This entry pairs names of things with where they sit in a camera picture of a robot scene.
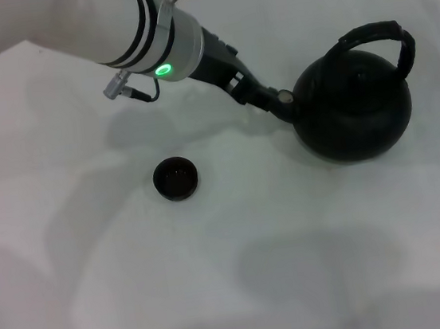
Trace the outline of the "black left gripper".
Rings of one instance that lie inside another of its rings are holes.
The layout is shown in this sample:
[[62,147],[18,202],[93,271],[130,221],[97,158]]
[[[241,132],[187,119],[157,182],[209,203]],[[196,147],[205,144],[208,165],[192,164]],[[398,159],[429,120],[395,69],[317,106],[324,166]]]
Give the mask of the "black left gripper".
[[238,51],[206,28],[202,28],[202,38],[202,55],[189,77],[224,90],[241,105],[269,106],[273,93],[241,62]]

